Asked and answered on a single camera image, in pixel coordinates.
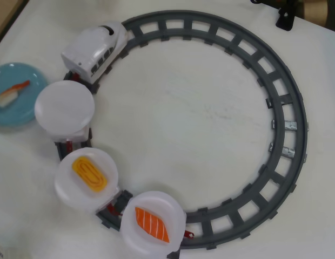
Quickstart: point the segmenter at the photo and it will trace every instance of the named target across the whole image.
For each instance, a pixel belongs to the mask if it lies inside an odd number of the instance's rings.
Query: white table
[[[335,32],[299,18],[292,31],[280,30],[276,10],[249,0],[31,0],[0,44],[0,64],[25,62],[58,81],[66,73],[59,54],[84,28],[168,9],[219,15],[267,42],[290,68],[310,127],[307,163],[278,215],[244,240],[180,257],[335,258]],[[265,96],[253,75],[216,47],[152,42],[102,81],[92,143],[113,157],[120,185],[134,194],[161,190],[185,209],[216,205],[255,179],[269,155]],[[293,134],[286,145],[293,146]],[[35,122],[0,129],[0,243],[40,259],[127,258],[117,232],[61,204],[53,189],[57,165],[54,144]],[[255,210],[240,213],[247,219]],[[213,222],[215,231],[222,227],[230,227],[226,218]]]

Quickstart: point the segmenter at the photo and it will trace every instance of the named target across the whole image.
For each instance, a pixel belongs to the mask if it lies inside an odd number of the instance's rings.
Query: train window
[[[94,74],[95,72],[97,72],[97,70],[98,70],[98,66],[94,65],[94,67],[92,67],[92,69],[91,69],[92,74]]]
[[[102,25],[100,27],[103,27],[103,28],[107,29],[109,31],[109,35],[113,35],[115,33],[112,28],[110,28],[110,27],[108,27],[106,25]]]
[[[104,63],[104,59],[100,58],[100,60],[98,61],[98,65],[101,66]]]
[[[110,55],[110,50],[107,50],[104,54],[104,58],[107,59]]]

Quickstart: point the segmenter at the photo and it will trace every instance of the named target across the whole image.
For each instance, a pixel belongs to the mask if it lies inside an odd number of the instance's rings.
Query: blue plate
[[[47,86],[44,76],[34,67],[23,63],[0,66],[0,94],[14,85],[30,80],[30,85],[18,93],[18,98],[0,108],[0,126],[20,126],[34,119],[34,104]]]

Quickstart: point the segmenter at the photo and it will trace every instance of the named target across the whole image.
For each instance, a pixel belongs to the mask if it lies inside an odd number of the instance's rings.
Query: train car
[[[120,22],[84,30],[62,52],[65,66],[80,79],[94,84],[128,42],[128,33]]]

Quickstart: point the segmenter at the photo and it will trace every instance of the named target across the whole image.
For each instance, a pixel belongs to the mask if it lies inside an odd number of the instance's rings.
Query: gray train track
[[[182,20],[183,28],[167,28],[166,22],[170,20]],[[202,22],[210,25],[208,32],[192,28],[193,22]],[[141,26],[149,23],[157,23],[158,30],[143,33]],[[144,47],[151,40],[160,39],[161,41],[169,40],[171,37],[180,37],[183,40],[198,38],[204,40],[208,45],[219,45],[224,48],[224,52],[229,55],[235,54],[243,61],[243,66],[252,69],[258,77],[258,85],[264,87],[268,93],[266,99],[267,108],[273,109],[274,121],[272,121],[272,130],[275,133],[273,143],[267,147],[271,152],[268,161],[261,166],[258,177],[253,183],[248,184],[243,192],[234,199],[226,199],[218,207],[200,208],[195,212],[187,212],[186,223],[200,223],[203,234],[196,236],[194,239],[183,239],[181,249],[206,248],[214,249],[217,245],[237,239],[246,238],[250,232],[268,219],[274,218],[277,210],[285,201],[290,193],[296,188],[296,181],[306,160],[307,132],[308,124],[303,104],[303,98],[298,90],[296,82],[291,75],[290,70],[278,57],[278,55],[261,39],[255,36],[247,29],[233,23],[227,19],[196,11],[160,11],[141,15],[123,22],[128,31],[132,31],[134,38],[129,40],[123,49],[119,58],[126,57],[129,52],[137,47]],[[217,35],[219,28],[230,31],[234,38],[229,41]],[[239,47],[241,41],[245,40],[255,47],[256,52],[252,55]],[[274,71],[266,71],[258,63],[262,58],[266,58],[274,67]],[[65,79],[70,79],[72,73],[67,74]],[[288,94],[279,96],[274,86],[274,81],[281,79],[288,91]],[[88,86],[92,93],[96,93],[99,87],[98,83]],[[285,121],[283,105],[292,105],[295,121]],[[296,132],[296,145],[294,147],[284,147],[285,131]],[[56,144],[61,159],[66,155],[61,151],[63,144]],[[83,143],[82,146],[91,146],[90,140]],[[291,159],[291,166],[288,173],[282,176],[275,172],[281,157]],[[279,189],[270,201],[266,200],[260,191],[269,182],[273,181]],[[121,212],[132,195],[128,191],[123,191],[114,204],[114,209]],[[248,202],[254,202],[259,208],[259,212],[244,221],[238,210]],[[120,229],[120,216],[111,213],[105,208],[98,212],[97,216],[102,220],[103,225],[108,228]],[[228,216],[233,227],[229,230],[214,233],[212,229],[212,220]],[[172,253],[168,258],[176,258],[179,251]]]

